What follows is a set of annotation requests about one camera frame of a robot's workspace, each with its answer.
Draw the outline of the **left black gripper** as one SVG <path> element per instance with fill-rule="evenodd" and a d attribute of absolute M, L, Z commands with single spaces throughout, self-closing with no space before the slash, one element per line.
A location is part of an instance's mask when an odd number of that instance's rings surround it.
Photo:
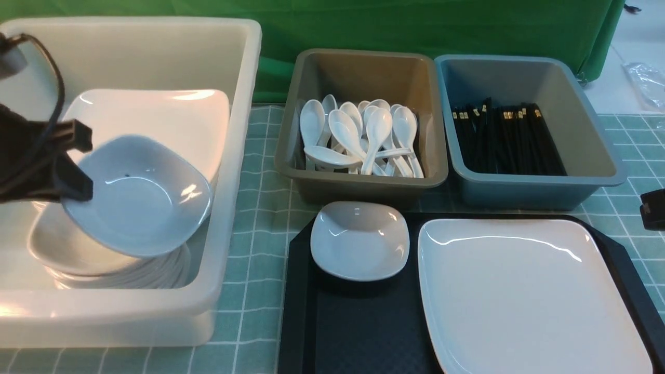
<path fill-rule="evenodd" d="M 2 105 L 2 198 L 9 202 L 87 202 L 94 183 L 69 156 L 61 152 L 93 149 L 89 126 L 76 119 L 31 121 Z M 48 139 L 52 136 L 52 147 Z"/>

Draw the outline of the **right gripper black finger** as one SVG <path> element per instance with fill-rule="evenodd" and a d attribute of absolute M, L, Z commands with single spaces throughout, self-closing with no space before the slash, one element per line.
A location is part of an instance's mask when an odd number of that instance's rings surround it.
<path fill-rule="evenodd" d="M 640 213 L 644 229 L 664 232 L 664 190 L 653 190 L 641 194 Z"/>

